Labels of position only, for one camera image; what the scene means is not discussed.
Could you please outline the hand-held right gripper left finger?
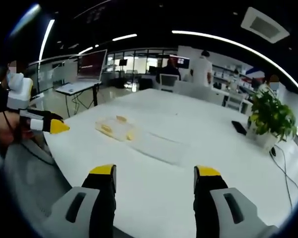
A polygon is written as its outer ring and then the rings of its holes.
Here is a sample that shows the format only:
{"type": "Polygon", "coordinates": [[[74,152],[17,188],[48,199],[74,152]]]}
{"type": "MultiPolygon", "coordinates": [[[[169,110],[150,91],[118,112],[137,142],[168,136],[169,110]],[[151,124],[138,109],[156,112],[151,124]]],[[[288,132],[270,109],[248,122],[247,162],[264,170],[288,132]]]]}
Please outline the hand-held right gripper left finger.
{"type": "Polygon", "coordinates": [[[112,238],[116,210],[116,165],[95,167],[52,206],[43,223],[49,238],[112,238]]]}

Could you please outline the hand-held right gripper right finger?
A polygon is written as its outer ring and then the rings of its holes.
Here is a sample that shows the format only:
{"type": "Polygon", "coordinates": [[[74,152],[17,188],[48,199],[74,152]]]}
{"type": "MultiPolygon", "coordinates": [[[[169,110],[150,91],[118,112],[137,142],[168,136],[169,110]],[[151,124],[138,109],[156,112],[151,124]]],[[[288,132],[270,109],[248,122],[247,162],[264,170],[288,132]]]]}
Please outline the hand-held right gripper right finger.
{"type": "Polygon", "coordinates": [[[256,205],[211,167],[194,167],[193,209],[198,238],[274,238],[277,233],[276,226],[259,218],[256,205]]]}

